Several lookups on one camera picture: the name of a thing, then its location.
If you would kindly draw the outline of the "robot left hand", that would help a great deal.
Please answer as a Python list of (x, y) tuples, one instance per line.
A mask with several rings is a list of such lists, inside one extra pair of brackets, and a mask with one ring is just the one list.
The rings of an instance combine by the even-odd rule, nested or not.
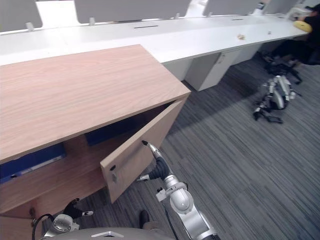
[(70, 201), (67, 206), (63, 210), (63, 214), (70, 216), (72, 219), (77, 219), (84, 216), (92, 216), (94, 214), (91, 210), (80, 210), (76, 207), (78, 202), (80, 201), (79, 198), (75, 198)]

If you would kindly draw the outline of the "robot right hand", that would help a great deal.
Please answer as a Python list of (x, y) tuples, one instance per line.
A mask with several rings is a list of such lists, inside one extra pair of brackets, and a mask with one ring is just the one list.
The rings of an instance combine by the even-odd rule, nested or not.
[(155, 158), (155, 167), (148, 174), (141, 175), (136, 181), (141, 182), (158, 178), (164, 180), (166, 177), (171, 175), (172, 171), (160, 150), (146, 140), (142, 140), (142, 143), (151, 150), (152, 155)]

